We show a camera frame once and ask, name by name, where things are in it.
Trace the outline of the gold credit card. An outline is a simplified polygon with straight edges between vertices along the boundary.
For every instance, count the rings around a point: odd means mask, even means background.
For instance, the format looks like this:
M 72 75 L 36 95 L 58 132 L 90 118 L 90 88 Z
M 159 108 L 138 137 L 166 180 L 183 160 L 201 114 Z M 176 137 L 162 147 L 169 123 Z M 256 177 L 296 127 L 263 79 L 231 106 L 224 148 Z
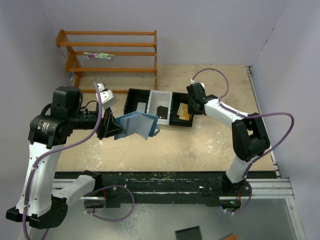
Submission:
M 189 121 L 190 114 L 188 113 L 188 104 L 181 102 L 177 110 L 177 115 L 180 120 Z

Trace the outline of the blue leather card holder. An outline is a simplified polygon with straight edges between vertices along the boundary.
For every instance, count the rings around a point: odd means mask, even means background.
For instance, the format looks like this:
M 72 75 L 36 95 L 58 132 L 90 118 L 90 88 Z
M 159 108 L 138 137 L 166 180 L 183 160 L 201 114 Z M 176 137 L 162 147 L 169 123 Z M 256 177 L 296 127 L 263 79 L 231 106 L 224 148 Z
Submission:
M 155 137 L 161 130 L 158 124 L 159 117 L 156 115 L 134 111 L 115 119 L 123 129 L 124 133 L 118 133 L 114 140 L 122 139 L 134 134 L 138 134 L 144 140 L 148 137 Z

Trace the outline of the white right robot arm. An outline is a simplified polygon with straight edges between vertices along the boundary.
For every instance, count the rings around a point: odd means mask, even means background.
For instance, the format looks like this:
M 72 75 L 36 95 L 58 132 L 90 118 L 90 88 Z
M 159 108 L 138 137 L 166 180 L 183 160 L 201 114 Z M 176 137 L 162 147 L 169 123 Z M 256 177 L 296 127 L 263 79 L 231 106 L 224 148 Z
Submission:
M 188 113 L 212 117 L 231 130 L 232 147 L 235 154 L 229 169 L 222 176 L 224 192 L 237 191 L 243 184 L 248 168 L 270 147 L 270 140 L 263 120 L 257 113 L 238 112 L 230 106 L 223 106 L 215 95 L 206 95 L 202 83 L 191 82 L 186 87 Z

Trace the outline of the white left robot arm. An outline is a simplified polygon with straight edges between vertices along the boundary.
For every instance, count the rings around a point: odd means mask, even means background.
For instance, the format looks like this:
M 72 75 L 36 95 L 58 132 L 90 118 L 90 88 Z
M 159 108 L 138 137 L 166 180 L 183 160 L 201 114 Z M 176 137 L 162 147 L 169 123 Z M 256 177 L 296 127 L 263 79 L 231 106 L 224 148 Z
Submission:
M 82 106 L 83 94 L 78 87 L 59 86 L 53 91 L 52 103 L 30 122 L 25 183 L 16 206 L 7 210 L 6 219 L 39 230 L 56 228 L 78 199 L 101 190 L 102 175 L 86 170 L 66 187 L 52 192 L 57 163 L 63 150 L 84 143 L 94 134 L 102 140 L 124 132 L 111 111 L 111 106 L 117 102 L 114 93 L 101 83 L 96 84 L 95 89 L 97 103 L 94 111 Z M 67 146 L 67 138 L 75 130 L 91 130 L 91 133 Z

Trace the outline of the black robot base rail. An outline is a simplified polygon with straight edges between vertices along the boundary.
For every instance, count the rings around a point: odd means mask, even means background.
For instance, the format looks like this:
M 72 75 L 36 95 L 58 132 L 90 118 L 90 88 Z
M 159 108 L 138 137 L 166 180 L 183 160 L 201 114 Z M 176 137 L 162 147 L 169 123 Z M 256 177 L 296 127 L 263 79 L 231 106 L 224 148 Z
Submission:
M 102 200 L 107 208 L 121 204 L 233 205 L 252 195 L 247 182 L 236 191 L 224 192 L 222 171 L 102 171 L 101 190 L 85 200 Z

